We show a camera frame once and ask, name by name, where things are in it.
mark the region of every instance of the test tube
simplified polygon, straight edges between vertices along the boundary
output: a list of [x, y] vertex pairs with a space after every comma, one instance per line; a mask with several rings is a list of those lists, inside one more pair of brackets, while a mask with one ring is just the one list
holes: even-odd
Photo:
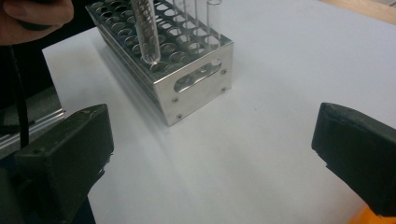
[[221, 39], [220, 5], [222, 0], [207, 0], [206, 43], [209, 50], [219, 47]]
[[131, 0], [131, 6], [143, 61], [156, 64], [161, 53], [152, 0]]

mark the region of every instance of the finger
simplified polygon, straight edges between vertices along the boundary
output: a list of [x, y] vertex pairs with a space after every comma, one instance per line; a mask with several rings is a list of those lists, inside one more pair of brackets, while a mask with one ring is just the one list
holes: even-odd
[[55, 25], [70, 22], [74, 16], [71, 0], [54, 0], [49, 4], [40, 4], [25, 0], [7, 0], [4, 11], [11, 17], [35, 24]]
[[62, 27], [62, 25], [53, 25], [44, 31], [30, 31], [24, 29], [17, 21], [10, 21], [8, 25], [13, 27], [13, 32], [4, 35], [0, 39], [0, 45], [15, 45], [37, 40]]

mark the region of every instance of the aluminum test tube rack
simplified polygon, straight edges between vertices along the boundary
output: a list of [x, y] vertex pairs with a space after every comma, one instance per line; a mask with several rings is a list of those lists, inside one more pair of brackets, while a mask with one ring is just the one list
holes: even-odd
[[233, 41], [221, 35], [211, 48], [206, 25], [201, 21], [183, 25], [189, 20], [183, 21], [184, 14], [169, 2], [154, 1], [162, 56], [154, 65], [142, 60], [130, 0], [103, 0], [86, 8], [102, 38], [169, 126], [231, 88]]

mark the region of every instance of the wooden edge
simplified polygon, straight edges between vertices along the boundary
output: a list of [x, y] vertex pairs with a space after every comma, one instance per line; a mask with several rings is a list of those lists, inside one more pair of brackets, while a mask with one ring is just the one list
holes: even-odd
[[370, 0], [320, 0], [360, 14], [396, 25], [396, 7], [389, 7]]

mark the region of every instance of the orange object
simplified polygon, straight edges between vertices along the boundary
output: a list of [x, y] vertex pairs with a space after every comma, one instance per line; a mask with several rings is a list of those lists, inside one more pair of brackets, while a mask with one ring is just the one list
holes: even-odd
[[349, 224], [396, 224], [396, 217], [379, 217], [366, 204], [349, 221]]

